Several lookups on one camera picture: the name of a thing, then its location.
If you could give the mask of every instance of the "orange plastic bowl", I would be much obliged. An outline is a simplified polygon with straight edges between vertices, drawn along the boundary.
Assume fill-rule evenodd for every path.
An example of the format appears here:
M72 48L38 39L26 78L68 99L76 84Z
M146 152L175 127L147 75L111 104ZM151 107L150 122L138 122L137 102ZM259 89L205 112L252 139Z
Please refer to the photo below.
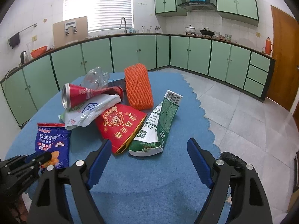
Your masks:
M40 47L40 48L32 51L30 54L32 55L33 58L36 58L36 57L42 55L43 53L45 53L47 51L47 47L48 46Z

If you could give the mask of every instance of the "blue tablecloth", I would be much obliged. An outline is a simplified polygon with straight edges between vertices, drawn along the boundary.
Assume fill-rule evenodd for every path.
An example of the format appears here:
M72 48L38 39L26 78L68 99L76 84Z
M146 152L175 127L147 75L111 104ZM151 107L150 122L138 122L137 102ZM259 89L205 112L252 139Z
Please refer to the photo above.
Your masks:
M124 73L111 73L111 79L123 78ZM83 77L73 83L79 85ZM215 158L220 150L213 144L215 135L208 130L210 122L204 117L196 94L178 73L149 72L154 106L169 89L183 95L174 117L162 154L146 158L132 157L128 152L112 155L92 197L107 224L188 223L193 224L208 196L187 153L187 140L194 137L203 149ZM63 113L61 94L49 100L26 124L14 140L6 158L34 153L38 122L59 122ZM78 127L72 131L70 164L85 159L101 146L96 125ZM33 196L36 185L29 189ZM66 186L68 202L75 223L81 223L72 197ZM225 204L219 223L225 223L230 206Z

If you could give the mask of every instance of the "orange thermos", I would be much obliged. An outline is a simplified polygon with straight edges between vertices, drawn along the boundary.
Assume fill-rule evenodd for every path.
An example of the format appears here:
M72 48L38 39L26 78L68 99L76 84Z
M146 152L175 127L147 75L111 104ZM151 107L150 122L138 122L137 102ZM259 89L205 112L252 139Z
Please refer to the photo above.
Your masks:
M268 55L271 55L271 51L273 50L273 44L270 40L270 38L268 37L268 39L266 39L266 49L265 52Z

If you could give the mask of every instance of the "barcode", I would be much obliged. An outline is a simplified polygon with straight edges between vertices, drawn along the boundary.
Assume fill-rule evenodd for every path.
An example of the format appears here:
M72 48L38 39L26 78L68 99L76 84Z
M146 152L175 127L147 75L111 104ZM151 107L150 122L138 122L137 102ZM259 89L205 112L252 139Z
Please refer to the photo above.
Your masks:
M174 93L170 90L167 90L166 94L165 94L165 97L172 103L176 104L176 105L179 105L180 104L180 101L182 99L183 96L177 94L177 93Z

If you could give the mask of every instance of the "green and white carton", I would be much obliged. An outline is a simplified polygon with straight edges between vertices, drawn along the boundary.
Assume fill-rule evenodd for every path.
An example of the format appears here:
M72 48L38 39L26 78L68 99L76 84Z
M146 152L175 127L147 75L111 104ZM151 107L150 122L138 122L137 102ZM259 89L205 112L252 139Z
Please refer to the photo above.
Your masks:
M183 96L167 90L164 100L153 110L133 139L129 153L133 156L151 156L163 151L171 122Z

